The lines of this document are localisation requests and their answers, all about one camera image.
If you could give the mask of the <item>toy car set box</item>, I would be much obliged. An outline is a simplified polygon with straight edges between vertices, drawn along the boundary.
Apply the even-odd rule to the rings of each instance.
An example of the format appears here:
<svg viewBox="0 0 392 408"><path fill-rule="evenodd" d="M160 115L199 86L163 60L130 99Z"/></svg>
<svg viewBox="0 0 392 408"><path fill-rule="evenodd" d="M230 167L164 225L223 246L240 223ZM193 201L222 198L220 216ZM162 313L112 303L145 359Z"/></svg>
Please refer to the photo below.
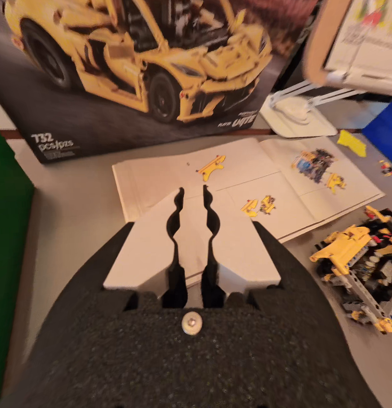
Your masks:
<svg viewBox="0 0 392 408"><path fill-rule="evenodd" d="M252 127L320 1L0 1L0 105L41 163Z"/></svg>

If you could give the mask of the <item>printed instruction sheet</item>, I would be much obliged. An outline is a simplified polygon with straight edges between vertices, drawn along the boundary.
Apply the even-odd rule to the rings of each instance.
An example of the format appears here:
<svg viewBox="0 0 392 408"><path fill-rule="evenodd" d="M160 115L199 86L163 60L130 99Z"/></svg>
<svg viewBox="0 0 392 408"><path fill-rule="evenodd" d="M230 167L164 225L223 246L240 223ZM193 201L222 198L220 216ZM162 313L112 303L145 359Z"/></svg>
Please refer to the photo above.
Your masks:
<svg viewBox="0 0 392 408"><path fill-rule="evenodd" d="M350 1L324 69L329 84L392 96L392 0Z"/></svg>

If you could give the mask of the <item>yellow paper note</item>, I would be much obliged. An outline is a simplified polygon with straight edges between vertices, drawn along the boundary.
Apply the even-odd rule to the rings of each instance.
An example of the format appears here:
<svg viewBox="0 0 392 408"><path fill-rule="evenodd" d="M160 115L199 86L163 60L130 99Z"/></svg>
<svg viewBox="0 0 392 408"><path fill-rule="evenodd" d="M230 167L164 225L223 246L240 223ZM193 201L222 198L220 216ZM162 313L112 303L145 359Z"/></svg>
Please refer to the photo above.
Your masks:
<svg viewBox="0 0 392 408"><path fill-rule="evenodd" d="M358 157L367 157L367 145L347 130L340 131L337 144L350 149Z"/></svg>

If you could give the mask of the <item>blue storage bin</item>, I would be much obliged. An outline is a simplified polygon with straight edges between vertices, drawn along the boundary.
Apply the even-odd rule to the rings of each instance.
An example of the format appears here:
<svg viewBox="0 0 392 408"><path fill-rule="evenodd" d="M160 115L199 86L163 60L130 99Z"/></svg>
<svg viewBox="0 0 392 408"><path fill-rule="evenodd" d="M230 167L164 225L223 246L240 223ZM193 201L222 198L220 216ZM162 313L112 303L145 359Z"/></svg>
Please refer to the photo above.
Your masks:
<svg viewBox="0 0 392 408"><path fill-rule="evenodd" d="M362 129L362 134L392 162L392 101Z"/></svg>

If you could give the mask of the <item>green storage bin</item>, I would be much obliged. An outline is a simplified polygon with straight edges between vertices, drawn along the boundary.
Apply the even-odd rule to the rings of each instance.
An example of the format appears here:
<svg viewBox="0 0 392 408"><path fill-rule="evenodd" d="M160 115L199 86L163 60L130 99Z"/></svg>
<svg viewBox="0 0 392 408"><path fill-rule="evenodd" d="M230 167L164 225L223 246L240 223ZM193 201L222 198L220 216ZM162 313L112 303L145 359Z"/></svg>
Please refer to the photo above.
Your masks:
<svg viewBox="0 0 392 408"><path fill-rule="evenodd" d="M0 134L0 394L35 187Z"/></svg>

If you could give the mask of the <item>yellow black toy car model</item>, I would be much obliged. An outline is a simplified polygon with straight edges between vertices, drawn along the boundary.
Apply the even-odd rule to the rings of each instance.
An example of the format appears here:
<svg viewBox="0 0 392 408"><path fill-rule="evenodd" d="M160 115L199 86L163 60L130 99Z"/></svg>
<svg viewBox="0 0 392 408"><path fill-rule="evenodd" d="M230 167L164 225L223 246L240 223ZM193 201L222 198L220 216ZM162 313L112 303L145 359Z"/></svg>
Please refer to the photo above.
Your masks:
<svg viewBox="0 0 392 408"><path fill-rule="evenodd" d="M371 206L367 219L315 245L310 260L324 283L339 288L348 318L392 333L392 211Z"/></svg>

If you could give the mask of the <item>grey desk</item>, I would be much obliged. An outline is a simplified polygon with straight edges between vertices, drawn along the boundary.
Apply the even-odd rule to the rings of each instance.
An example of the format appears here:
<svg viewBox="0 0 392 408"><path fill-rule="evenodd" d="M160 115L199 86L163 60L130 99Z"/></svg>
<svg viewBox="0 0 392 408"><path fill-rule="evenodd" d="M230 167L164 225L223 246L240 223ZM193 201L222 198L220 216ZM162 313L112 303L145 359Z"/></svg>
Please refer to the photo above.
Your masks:
<svg viewBox="0 0 392 408"><path fill-rule="evenodd" d="M19 381L25 360L54 301L76 271L125 224L112 165L150 156L189 153L241 139L241 134L205 137L42 165L16 132L7 143L36 187L17 296L2 396ZM382 335L349 320L336 288L316 277L309 256L331 232L356 224L361 209L314 229L284 246L321 287L339 319L359 370L382 407L392 407L392 334Z"/></svg>

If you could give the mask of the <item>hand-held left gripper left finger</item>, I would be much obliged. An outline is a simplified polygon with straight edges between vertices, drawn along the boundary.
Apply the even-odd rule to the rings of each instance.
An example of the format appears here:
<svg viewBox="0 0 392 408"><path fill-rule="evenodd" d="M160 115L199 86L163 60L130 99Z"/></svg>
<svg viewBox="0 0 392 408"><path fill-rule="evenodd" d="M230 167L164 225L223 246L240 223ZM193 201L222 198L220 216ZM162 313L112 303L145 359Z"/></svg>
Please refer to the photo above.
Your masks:
<svg viewBox="0 0 392 408"><path fill-rule="evenodd" d="M133 223L103 282L104 289L151 292L165 308L185 307L185 271L174 238L184 195L184 189L178 188Z"/></svg>

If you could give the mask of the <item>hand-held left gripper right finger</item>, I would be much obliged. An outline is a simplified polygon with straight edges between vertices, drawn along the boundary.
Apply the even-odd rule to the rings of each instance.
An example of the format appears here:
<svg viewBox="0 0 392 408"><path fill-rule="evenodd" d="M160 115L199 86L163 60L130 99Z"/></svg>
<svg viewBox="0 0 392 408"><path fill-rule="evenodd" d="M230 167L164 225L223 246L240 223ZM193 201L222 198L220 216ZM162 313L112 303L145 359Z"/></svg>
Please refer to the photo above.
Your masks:
<svg viewBox="0 0 392 408"><path fill-rule="evenodd" d="M227 191L203 186L207 211L207 264L200 284L203 307L222 308L232 293L277 286L281 276L251 219L232 203Z"/></svg>

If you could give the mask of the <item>building instruction booklet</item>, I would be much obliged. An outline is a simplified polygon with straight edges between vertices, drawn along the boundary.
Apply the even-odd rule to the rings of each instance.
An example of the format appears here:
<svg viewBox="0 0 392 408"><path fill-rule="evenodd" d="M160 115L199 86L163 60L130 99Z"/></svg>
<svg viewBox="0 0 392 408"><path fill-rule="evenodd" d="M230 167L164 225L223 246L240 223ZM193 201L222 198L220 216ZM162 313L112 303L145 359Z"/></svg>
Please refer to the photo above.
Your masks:
<svg viewBox="0 0 392 408"><path fill-rule="evenodd" d="M134 222L179 187L185 191L179 251L188 287L201 280L207 227L203 186L219 192L219 205L262 224L288 242L385 197L328 137L259 142L246 138L187 154L148 157L112 166L126 222Z"/></svg>

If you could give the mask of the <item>wooden document stand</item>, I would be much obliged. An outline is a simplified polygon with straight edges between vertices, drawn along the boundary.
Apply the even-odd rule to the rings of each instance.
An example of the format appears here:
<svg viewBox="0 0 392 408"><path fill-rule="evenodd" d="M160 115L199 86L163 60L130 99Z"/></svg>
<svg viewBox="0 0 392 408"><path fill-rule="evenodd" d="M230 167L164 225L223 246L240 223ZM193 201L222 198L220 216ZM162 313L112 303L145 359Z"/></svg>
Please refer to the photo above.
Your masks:
<svg viewBox="0 0 392 408"><path fill-rule="evenodd" d="M338 133L337 129L317 107L351 96L372 93L343 88L327 81L325 61L349 3L349 0L323 1L302 58L304 81L266 98L260 114L278 136L286 139L334 136Z"/></svg>

